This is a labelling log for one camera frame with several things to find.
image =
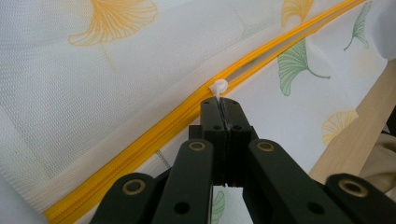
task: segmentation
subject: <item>yellow zipper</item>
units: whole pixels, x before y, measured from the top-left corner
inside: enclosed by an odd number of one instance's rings
[[[93,209],[102,200],[108,189],[121,176],[132,173],[143,164],[152,154],[163,147],[169,140],[175,137],[199,116],[199,104],[204,99],[211,97],[209,86],[217,79],[227,78],[234,71],[241,68],[246,63],[251,62],[269,49],[277,47],[285,40],[296,36],[286,46],[278,49],[274,54],[267,57],[259,64],[252,67],[242,76],[230,82],[228,90],[232,91],[240,83],[251,77],[258,70],[271,62],[277,55],[291,47],[302,38],[313,34],[322,26],[337,18],[339,15],[350,10],[354,6],[364,2],[364,0],[347,0],[336,7],[333,7],[310,21],[292,29],[280,37],[266,43],[260,48],[252,51],[238,62],[208,80],[202,87],[189,96],[180,106],[168,114],[160,122],[145,132],[131,145],[125,148],[117,157],[102,167],[94,175],[88,178],[78,188],[63,197],[44,212],[49,223],[74,223]],[[311,26],[322,23],[313,29]]]

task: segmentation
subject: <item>mounting hole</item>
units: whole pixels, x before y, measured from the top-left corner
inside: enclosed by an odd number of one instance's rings
[[[133,179],[127,181],[122,186],[122,192],[126,195],[136,195],[139,194],[145,189],[146,183],[141,179]]]
[[[184,215],[190,211],[190,205],[188,203],[177,203],[175,205],[175,212]]]
[[[189,143],[189,149],[194,151],[201,151],[206,148],[206,145],[202,142],[191,142]]]
[[[367,188],[351,179],[341,179],[338,181],[338,186],[346,193],[356,197],[364,198],[369,194]]]
[[[239,125],[234,125],[233,130],[240,131],[240,130],[242,130],[242,127]]]
[[[318,203],[308,203],[306,205],[306,207],[308,207],[309,211],[311,211],[312,213],[315,213],[318,215],[324,214],[324,208]]]
[[[270,152],[270,151],[274,151],[274,146],[270,143],[267,142],[260,142],[256,145],[256,147],[261,150],[261,151],[266,151],[266,152]]]

